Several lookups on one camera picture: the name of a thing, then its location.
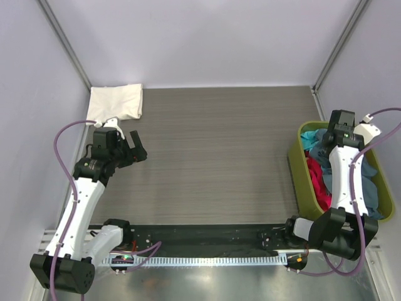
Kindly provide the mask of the slate blue t shirt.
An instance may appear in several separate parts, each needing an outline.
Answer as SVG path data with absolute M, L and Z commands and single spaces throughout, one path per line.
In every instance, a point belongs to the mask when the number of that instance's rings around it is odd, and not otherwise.
M 326 129 L 318 129 L 315 134 L 315 139 L 317 141 L 316 145 L 310 150 L 310 156 L 316 160 L 323 172 L 323 182 L 326 186 L 326 191 L 328 193 L 332 192 L 332 171 L 331 164 L 325 154 L 325 149 L 322 144 L 323 135 Z M 378 190 L 376 185 L 372 182 L 373 176 L 377 175 L 377 170 L 372 167 L 366 158 L 362 161 L 362 188 L 363 197 L 365 201 L 365 206 L 368 210 L 369 217 L 381 220 L 384 219 L 383 215 L 378 211 Z

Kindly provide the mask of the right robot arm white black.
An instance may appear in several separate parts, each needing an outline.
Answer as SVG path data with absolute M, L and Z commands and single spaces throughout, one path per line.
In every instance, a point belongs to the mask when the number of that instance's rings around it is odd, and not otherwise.
M 378 222 L 368 215 L 362 186 L 362 163 L 365 138 L 357 131 L 355 114 L 347 110 L 331 113 L 325 132 L 323 154 L 331 166 L 331 204 L 322 213 L 313 196 L 306 156 L 300 141 L 289 152 L 299 216 L 286 222 L 282 239 L 286 246 L 297 248 L 303 242 L 312 249 L 355 261 L 365 252 L 378 231 Z

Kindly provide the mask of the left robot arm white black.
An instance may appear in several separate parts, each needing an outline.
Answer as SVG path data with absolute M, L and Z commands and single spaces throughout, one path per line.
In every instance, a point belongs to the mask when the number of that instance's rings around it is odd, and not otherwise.
M 52 296 L 57 290 L 86 294 L 96 268 L 109 253 L 127 250 L 133 244 L 130 223 L 122 219 L 106 220 L 92 240 L 85 241 L 95 207 L 115 170 L 147 159 L 138 132 L 130 135 L 133 147 L 115 128 L 96 129 L 91 156 L 81 158 L 70 175 L 72 192 L 56 233 L 44 253 L 34 254 L 29 264 Z

